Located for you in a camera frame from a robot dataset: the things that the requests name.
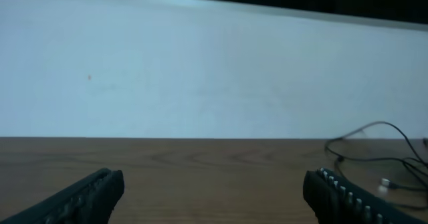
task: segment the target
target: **black cable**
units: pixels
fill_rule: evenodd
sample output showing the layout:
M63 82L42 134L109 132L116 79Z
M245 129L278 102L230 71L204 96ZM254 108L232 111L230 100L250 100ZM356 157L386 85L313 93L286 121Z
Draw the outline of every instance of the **black cable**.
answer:
M413 157L407 157L407 158L395 158L395 157L386 157L386 158L352 158L352 157L348 157L348 156L344 156L342 154L339 154L335 151L333 151L330 148L330 145L334 142L338 142L340 140L344 140L346 138L348 138L349 136L352 136L358 132L363 131L366 128L369 128L371 126L377 125L377 124L386 124L389 126L392 126L393 128L395 128L398 132L400 132L400 134L404 137L404 139L406 140L406 143L409 145L410 149L413 151L413 154L415 154L415 156L417 158L413 158ZM340 170L339 164L342 163L344 160L352 160L352 161L360 161L360 162L372 162L372 161L385 161L385 160L392 160L392 161L399 161L403 164L403 166L418 180L418 182L421 183L421 185L423 185L423 189L421 188L414 188L414 187L406 187L406 186L402 186L402 185L398 185L396 183L389 183L389 188L391 189L404 189L404 190L408 190L408 191L424 191L424 192L428 192L428 184L420 177L418 176L414 171L418 172L420 175L423 175L424 177L428 177L427 173L424 173L423 171L419 170L415 165L411 164L409 161L407 160L412 160L415 161L419 164L422 164L424 167L426 167L428 169L428 163L426 163L425 161L423 161L423 159L417 154L416 150L413 148L412 144L410 143L409 139L407 138L407 136L395 125L385 122L385 121L376 121L376 122L372 122L370 124L366 124L363 127L360 127L352 132L349 132L348 134L345 134L341 137L338 138L334 138L332 140L328 140L326 142L326 144L324 145L324 150L326 152L330 152L334 155L337 156L337 159L334 161L334 168L336 171L339 172L339 174L346 179L346 177L343 175L343 172ZM408 209L413 209L413 210L426 210L428 209L428 205L425 207L415 207L415 206L411 206L411 205L404 205L404 204L397 204L397 203L391 203L392 205L398 206L398 207L404 207L404 208L408 208Z

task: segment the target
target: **coiled black wire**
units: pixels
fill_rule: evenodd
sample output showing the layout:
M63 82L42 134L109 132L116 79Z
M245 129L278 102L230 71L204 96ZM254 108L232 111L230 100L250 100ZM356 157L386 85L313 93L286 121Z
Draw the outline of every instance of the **coiled black wire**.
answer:
M348 138L349 136L352 136L358 132L363 131L366 128L369 128L371 126L377 125L377 124L386 124L389 126L392 126L393 128L395 128L398 132L400 132L400 134L404 137L404 139L406 140L406 143L409 145L410 149L413 151L413 154L415 154L416 158L412 158L412 157L407 157L407 158L395 158L395 157L386 157L386 158L352 158L352 157L348 157L348 156L344 156L342 154L339 154L335 151L333 151L330 148L330 145L334 142L338 142L341 140L344 140L346 138ZM345 160L352 160L352 161L359 161L359 162L372 162L372 161L398 161L401 162L403 164L403 166L417 179L417 181L419 183L421 183L421 185L423 186L423 188L414 188L414 187L405 187L402 185L397 185L394 183L394 189L404 189L404 190L408 190L408 191L423 191L428 193L428 184L416 173L419 173L420 175L423 175L424 177L428 177L428 174L424 173L423 171L419 170L415 165L411 164L408 160L411 161L415 161L419 164L422 164L425 168L428 169L428 163L426 163L425 161L423 161L423 159L417 154L416 150L413 148L412 144L410 143L409 139L407 138L407 136L403 133L403 131L401 131L398 127L396 127L395 125L385 122L385 121L376 121L376 122L372 122L370 124L366 124L363 127L360 127L352 132L349 132L348 134L345 134L341 137L338 138L334 138L331 140L328 140L326 142L326 144L324 145L324 150L326 152L330 152L334 155L337 156L337 159L334 161L334 168L339 172L340 175L342 175L343 178L346 179L346 177L343 175L343 172L340 170L339 165L340 163L344 162ZM426 210L428 209L428 205L424 206L424 207L416 207L416 206L412 206L412 205L404 205L404 204L399 204L399 203L390 203L392 205L395 205L397 207L403 207L403 208L408 208L408 209L412 209L412 210Z

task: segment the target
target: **wooden table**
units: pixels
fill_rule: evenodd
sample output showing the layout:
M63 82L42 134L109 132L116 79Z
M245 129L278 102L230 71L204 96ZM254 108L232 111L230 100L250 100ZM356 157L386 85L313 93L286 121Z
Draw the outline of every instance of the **wooden table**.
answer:
M413 140L421 156L421 141ZM121 169L125 194L110 223L316 223L302 197L307 170L332 168L324 140L0 138L0 219L96 170ZM355 157L413 156L403 140L334 145ZM416 185L399 163L344 162L354 183L377 195L379 179ZM426 205L424 195L384 197ZM410 215L428 221L428 212Z

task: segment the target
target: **brown tabletop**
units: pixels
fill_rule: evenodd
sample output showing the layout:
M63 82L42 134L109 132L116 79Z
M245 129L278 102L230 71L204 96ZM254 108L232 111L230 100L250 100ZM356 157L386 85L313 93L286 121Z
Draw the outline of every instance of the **brown tabletop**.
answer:
M121 169L125 193L110 223L317 223L303 200L308 170L332 168L325 140L0 138L0 219L96 170ZM427 151L412 140L421 156ZM333 146L354 157L413 156L404 140L352 140ZM379 196L381 177L416 185L400 163L342 164L355 184ZM426 205L425 195L383 198ZM428 211L406 211L428 221Z

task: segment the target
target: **white wall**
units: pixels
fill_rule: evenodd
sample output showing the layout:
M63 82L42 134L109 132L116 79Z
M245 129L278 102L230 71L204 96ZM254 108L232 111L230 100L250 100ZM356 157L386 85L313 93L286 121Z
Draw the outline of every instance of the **white wall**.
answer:
M329 138L386 120L421 138L427 75L424 31L0 0L0 136Z

